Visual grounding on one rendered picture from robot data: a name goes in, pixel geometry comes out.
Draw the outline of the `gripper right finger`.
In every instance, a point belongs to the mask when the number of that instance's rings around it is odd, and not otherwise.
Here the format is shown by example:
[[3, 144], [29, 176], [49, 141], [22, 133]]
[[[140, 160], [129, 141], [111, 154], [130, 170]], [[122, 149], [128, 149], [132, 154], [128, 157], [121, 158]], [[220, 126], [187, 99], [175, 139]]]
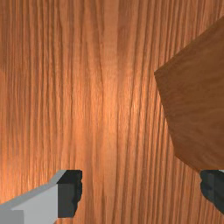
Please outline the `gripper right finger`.
[[224, 170], [203, 170], [199, 175], [202, 195], [224, 214]]

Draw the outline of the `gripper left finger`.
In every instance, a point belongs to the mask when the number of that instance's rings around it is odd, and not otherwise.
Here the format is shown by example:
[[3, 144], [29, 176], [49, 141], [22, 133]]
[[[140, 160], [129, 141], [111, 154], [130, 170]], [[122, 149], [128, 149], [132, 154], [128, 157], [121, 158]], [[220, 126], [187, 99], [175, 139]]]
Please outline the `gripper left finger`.
[[82, 170], [60, 170], [48, 183], [0, 204], [0, 224], [54, 224], [73, 218], [82, 195]]

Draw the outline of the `brown door leaf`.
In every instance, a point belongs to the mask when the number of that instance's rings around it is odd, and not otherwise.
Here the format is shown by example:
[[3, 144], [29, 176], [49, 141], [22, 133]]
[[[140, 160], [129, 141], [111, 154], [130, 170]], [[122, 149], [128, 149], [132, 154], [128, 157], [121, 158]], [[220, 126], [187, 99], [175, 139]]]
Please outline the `brown door leaf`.
[[175, 156], [224, 169], [224, 17], [155, 72]]

